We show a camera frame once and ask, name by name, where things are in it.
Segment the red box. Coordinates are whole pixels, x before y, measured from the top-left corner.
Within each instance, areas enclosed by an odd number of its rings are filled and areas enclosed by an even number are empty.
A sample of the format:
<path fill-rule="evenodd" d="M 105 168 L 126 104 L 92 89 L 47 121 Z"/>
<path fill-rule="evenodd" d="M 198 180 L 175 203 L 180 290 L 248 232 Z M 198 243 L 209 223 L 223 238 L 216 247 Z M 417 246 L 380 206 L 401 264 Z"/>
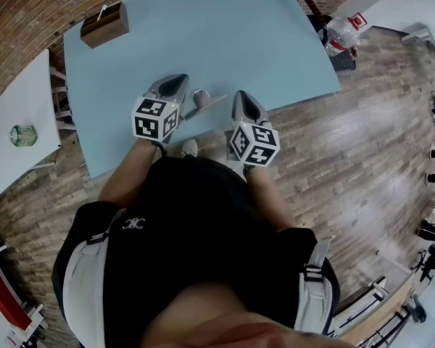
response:
<path fill-rule="evenodd" d="M 31 319 L 13 297 L 0 276 L 0 312 L 12 325 L 23 331 L 31 324 Z"/>

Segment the person's left shoe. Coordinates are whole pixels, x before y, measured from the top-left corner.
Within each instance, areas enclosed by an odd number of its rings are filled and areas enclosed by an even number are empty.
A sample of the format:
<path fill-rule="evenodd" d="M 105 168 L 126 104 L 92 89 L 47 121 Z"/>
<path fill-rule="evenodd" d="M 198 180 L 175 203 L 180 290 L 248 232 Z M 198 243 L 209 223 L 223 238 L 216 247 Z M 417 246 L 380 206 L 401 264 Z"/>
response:
<path fill-rule="evenodd" d="M 181 147 L 181 157 L 197 157 L 198 144 L 194 138 L 185 141 Z"/>

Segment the person's left forearm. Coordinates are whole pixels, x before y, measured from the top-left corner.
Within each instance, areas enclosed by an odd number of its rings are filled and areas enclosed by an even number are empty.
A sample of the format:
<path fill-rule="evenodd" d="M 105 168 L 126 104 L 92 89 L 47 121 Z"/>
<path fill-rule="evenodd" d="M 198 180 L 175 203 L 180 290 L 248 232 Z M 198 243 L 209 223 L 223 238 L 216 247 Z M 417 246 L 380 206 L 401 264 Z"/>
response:
<path fill-rule="evenodd" d="M 157 150 L 157 144 L 138 139 L 102 187 L 98 200 L 129 207 L 139 195 Z"/>

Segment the person's right forearm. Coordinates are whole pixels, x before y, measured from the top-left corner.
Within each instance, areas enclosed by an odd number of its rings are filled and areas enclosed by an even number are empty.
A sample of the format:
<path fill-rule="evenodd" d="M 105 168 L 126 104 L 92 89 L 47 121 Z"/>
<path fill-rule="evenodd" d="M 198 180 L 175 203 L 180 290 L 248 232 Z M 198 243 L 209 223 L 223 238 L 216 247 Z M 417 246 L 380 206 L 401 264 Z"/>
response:
<path fill-rule="evenodd" d="M 267 167 L 244 166 L 244 176 L 256 205 L 277 230 L 296 228 L 294 216 Z"/>

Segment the light blue table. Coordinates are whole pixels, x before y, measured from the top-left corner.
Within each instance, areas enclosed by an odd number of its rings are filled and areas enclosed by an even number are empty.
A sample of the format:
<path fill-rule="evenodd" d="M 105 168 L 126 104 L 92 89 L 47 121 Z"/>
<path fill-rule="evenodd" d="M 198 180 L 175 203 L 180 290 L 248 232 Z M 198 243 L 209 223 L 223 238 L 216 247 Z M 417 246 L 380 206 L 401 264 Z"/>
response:
<path fill-rule="evenodd" d="M 266 110 L 332 94 L 339 80 L 296 0 L 125 0 L 129 31 L 94 49 L 74 26 L 64 35 L 68 99 L 92 177 L 116 168 L 134 142 L 131 111 L 150 85 L 185 73 L 189 91 L 220 102 L 172 142 L 230 125 L 233 97 Z"/>

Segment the person's black t-shirt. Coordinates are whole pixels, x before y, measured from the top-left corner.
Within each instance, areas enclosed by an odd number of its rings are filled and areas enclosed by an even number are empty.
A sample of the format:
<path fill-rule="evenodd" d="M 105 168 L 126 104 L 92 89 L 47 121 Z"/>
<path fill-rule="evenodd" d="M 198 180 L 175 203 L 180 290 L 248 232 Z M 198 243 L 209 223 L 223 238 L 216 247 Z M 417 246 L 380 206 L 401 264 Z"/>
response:
<path fill-rule="evenodd" d="M 248 311 L 289 328 L 326 334 L 339 301 L 327 247 L 308 228 L 277 231 L 225 165 L 163 157 L 129 207 L 78 209 L 52 282 L 83 348 L 139 348 L 147 326 L 201 283 L 227 286 Z"/>

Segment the black office chair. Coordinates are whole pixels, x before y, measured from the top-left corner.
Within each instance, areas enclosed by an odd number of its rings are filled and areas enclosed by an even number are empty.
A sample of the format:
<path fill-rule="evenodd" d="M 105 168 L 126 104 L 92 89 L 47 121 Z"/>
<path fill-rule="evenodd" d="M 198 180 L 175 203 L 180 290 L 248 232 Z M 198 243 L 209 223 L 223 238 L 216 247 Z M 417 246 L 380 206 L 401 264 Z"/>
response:
<path fill-rule="evenodd" d="M 411 268 L 411 270 L 414 270 L 415 273 L 419 270 L 422 271 L 420 282 L 426 278 L 431 281 L 432 277 L 430 276 L 430 273 L 433 270 L 435 271 L 435 244 L 430 245 L 427 250 L 423 250 L 419 252 L 419 254 L 419 262 L 415 267 Z"/>

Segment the clear water bottle red label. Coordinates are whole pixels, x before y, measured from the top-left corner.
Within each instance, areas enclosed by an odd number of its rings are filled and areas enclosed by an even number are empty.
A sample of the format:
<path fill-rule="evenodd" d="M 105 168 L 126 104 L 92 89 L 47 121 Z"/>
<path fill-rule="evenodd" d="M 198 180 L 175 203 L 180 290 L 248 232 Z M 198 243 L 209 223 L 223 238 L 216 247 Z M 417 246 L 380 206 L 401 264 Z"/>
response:
<path fill-rule="evenodd" d="M 336 55 L 356 46 L 360 43 L 360 29 L 367 25 L 367 20 L 361 13 L 351 17 L 339 15 L 334 17 L 326 26 L 327 43 L 326 53 L 329 57 Z"/>

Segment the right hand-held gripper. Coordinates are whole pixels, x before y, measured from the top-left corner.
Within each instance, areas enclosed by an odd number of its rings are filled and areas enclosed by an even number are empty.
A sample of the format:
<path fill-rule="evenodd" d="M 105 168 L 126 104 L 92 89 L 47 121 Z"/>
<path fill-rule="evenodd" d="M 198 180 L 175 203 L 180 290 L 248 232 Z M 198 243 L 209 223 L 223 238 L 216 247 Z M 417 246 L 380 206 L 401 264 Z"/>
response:
<path fill-rule="evenodd" d="M 231 129 L 225 132 L 226 157 L 248 166 L 267 167 L 279 152 L 278 131 L 264 107 L 249 93 L 233 98 Z"/>

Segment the glass jar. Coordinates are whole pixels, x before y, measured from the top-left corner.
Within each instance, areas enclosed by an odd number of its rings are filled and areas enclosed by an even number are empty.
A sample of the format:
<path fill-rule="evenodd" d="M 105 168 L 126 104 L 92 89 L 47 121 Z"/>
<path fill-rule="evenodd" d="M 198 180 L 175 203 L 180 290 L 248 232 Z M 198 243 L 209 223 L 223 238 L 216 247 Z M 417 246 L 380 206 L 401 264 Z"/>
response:
<path fill-rule="evenodd" d="M 38 139 L 33 125 L 14 125 L 9 132 L 9 139 L 16 147 L 33 146 Z"/>

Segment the wooden table white frame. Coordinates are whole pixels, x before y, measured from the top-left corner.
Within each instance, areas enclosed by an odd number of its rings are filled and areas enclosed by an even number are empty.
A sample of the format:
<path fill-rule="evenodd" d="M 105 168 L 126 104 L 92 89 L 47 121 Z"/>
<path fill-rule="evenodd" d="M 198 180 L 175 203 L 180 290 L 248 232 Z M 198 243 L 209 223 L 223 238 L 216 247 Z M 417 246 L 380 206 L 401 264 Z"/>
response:
<path fill-rule="evenodd" d="M 413 283 L 413 273 L 392 293 L 373 283 L 373 290 L 369 294 L 354 303 L 349 312 L 345 310 L 332 320 L 332 337 L 360 346 L 402 309 L 410 296 Z"/>

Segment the brown wooden box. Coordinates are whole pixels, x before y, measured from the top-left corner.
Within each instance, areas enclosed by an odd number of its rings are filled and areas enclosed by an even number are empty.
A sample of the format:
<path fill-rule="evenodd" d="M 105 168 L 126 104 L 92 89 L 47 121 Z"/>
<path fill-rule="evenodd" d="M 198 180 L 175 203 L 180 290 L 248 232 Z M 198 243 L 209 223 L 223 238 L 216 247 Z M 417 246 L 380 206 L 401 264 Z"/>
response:
<path fill-rule="evenodd" d="M 98 15 L 87 17 L 80 29 L 80 39 L 91 49 L 129 33 L 127 11 L 121 1 L 107 7 L 97 22 Z"/>

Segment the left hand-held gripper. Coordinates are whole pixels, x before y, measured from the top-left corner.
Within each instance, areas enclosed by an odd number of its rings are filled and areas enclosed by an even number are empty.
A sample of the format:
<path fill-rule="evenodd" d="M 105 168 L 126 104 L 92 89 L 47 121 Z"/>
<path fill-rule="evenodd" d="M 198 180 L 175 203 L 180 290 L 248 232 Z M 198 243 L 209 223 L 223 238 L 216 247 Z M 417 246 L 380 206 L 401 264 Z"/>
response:
<path fill-rule="evenodd" d="M 139 96 L 131 112 L 133 135 L 154 142 L 165 142 L 178 127 L 181 105 L 189 86 L 187 74 L 168 75 L 156 80 Z M 190 120 L 223 100 L 226 95 L 193 94 L 194 108 L 183 116 Z"/>

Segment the person's neck and chin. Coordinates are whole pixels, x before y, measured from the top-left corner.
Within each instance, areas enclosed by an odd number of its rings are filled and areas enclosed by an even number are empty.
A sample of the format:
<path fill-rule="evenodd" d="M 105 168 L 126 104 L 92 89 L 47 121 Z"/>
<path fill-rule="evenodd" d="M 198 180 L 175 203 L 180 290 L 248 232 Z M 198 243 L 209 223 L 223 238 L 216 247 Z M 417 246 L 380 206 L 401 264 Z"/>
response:
<path fill-rule="evenodd" d="M 147 326 L 139 348 L 354 348 L 246 310 L 227 286 L 184 289 Z"/>

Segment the black dotted mat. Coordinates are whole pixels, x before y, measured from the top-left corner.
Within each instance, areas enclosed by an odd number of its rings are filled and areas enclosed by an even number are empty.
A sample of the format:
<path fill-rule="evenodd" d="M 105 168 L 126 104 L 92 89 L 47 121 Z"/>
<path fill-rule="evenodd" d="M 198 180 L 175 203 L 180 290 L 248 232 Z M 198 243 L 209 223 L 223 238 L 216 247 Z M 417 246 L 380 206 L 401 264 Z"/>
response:
<path fill-rule="evenodd" d="M 342 52 L 335 57 L 330 57 L 330 61 L 336 73 L 354 71 L 356 69 L 356 61 L 349 52 Z"/>

